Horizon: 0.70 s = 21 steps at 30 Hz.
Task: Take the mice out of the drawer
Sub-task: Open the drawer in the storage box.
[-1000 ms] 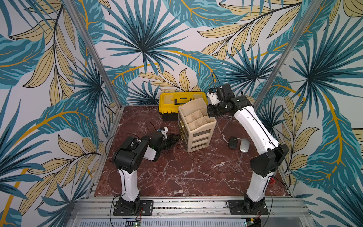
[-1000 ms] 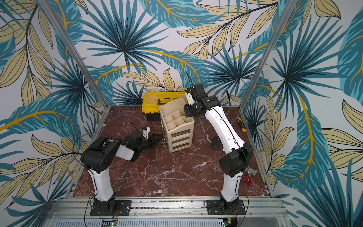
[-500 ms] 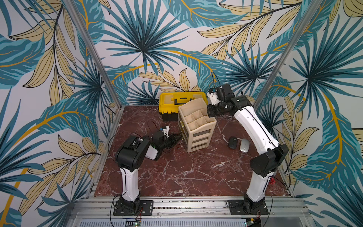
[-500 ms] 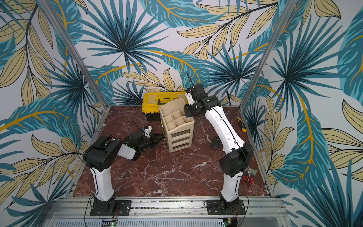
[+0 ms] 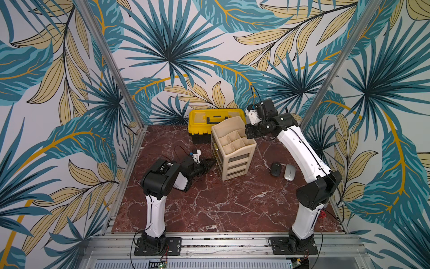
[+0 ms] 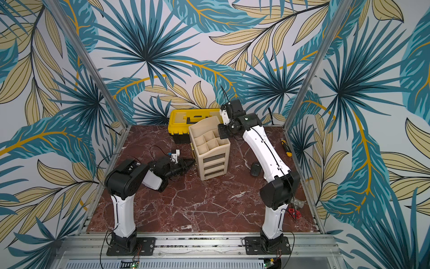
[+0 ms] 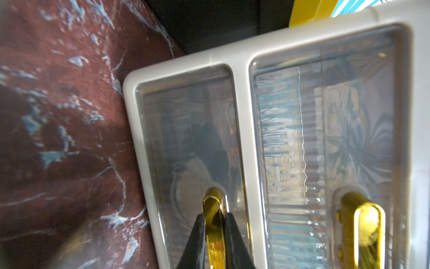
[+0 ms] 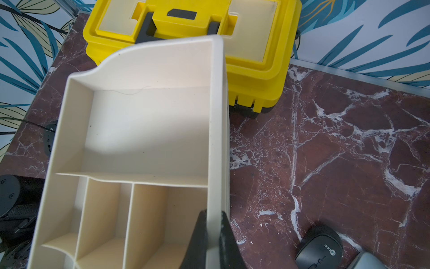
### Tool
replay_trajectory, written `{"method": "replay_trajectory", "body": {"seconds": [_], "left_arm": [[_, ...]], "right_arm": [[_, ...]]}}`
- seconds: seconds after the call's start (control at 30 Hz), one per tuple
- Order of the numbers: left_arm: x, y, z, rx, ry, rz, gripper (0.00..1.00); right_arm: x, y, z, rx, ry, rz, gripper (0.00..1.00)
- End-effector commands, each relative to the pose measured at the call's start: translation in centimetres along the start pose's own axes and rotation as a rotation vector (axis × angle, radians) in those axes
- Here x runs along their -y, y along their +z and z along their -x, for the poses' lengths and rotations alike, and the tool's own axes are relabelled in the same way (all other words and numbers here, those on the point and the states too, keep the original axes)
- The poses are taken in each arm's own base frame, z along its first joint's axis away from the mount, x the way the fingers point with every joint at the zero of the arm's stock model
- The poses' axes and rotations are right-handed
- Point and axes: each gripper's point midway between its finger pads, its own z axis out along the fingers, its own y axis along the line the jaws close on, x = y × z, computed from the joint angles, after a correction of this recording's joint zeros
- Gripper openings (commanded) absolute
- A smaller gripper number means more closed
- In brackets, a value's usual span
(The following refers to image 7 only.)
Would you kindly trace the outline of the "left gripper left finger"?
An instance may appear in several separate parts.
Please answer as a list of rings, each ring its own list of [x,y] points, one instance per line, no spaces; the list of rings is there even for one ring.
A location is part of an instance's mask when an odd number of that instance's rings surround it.
[[[177,269],[203,269],[205,264],[206,225],[203,214],[199,214],[192,228],[186,248]]]

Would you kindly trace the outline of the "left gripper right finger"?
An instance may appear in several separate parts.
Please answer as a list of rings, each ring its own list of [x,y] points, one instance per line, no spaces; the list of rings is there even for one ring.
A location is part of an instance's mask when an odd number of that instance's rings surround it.
[[[227,269],[256,269],[232,213],[225,215],[225,248]]]

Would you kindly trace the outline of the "transparent drawer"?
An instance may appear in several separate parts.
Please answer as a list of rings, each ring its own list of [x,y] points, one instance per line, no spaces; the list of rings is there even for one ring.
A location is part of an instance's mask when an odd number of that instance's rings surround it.
[[[212,187],[224,193],[249,247],[231,68],[218,65],[142,83],[135,97],[168,268],[177,267]]]
[[[342,269],[342,198],[359,192],[386,216],[383,268],[396,268],[394,235],[404,180],[400,25],[255,57],[250,86],[268,267]]]

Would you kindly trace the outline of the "beige drawer organizer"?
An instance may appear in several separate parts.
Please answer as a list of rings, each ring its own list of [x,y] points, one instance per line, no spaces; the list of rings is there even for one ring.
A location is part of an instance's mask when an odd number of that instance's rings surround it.
[[[403,110],[401,156],[398,172],[404,180],[398,207],[393,245],[395,269],[427,269],[430,266],[430,3],[394,1],[363,11],[319,22],[295,26],[189,56],[170,60],[131,72],[125,79],[124,99],[147,202],[158,265],[169,269],[162,252],[161,228],[157,220],[155,195],[151,183],[142,125],[135,97],[137,87],[146,82],[198,69],[226,65],[234,77],[239,139],[243,164],[250,246],[246,247],[257,269],[268,267],[263,221],[262,193],[250,86],[250,65],[255,57],[332,40],[360,31],[400,25],[408,34],[408,46],[402,53]],[[202,202],[206,225],[204,268],[226,268],[225,215],[228,210],[224,193],[208,189]],[[340,220],[348,225],[346,259],[343,269],[384,269],[384,210],[359,192],[342,198]]]

